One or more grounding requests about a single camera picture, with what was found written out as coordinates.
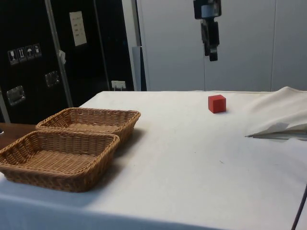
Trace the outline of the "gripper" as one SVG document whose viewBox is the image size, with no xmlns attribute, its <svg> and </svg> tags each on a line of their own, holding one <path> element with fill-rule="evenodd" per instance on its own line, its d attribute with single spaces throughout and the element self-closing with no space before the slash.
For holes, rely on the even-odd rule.
<svg viewBox="0 0 307 230">
<path fill-rule="evenodd" d="M 204 53 L 210 61 L 218 60 L 217 48 L 220 44 L 218 22 L 213 19 L 222 14 L 220 0 L 194 0 L 194 17 L 201 21 L 201 37 Z"/>
</svg>

